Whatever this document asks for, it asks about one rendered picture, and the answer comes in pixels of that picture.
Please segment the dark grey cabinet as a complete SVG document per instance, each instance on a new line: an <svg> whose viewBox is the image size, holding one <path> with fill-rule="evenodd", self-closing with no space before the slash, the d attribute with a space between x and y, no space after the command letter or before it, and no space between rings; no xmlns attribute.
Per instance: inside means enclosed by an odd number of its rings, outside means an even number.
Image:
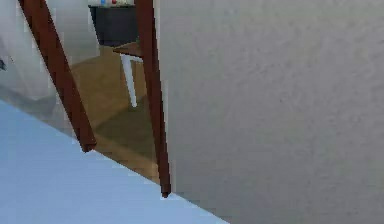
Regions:
<svg viewBox="0 0 384 224"><path fill-rule="evenodd" d="M100 45L116 47L134 42L138 37L136 8L133 5L103 7L89 5Z"/></svg>

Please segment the brown table with white legs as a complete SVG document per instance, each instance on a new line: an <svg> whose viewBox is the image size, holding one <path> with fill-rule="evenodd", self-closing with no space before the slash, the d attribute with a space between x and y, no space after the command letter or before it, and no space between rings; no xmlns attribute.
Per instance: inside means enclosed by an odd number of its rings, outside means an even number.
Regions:
<svg viewBox="0 0 384 224"><path fill-rule="evenodd" d="M133 77L133 62L143 62L140 45L137 42L130 42L124 45L115 47L113 51L120 55L124 75L126 79L127 89L132 107L137 106L136 90Z"/></svg>

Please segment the brown wooden door frame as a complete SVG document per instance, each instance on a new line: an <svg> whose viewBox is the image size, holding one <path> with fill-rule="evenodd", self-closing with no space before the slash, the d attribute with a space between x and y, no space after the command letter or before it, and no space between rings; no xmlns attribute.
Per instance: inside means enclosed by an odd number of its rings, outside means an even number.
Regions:
<svg viewBox="0 0 384 224"><path fill-rule="evenodd" d="M97 141L86 115L82 100L69 68L59 35L45 0L18 0L29 29L48 69L51 80L74 128L77 141L87 153ZM164 198L171 192L171 175L166 143L164 106L160 80L159 58L155 28L153 0L135 2L139 31L139 46L144 64L147 95L156 152L156 162L161 194Z"/></svg>

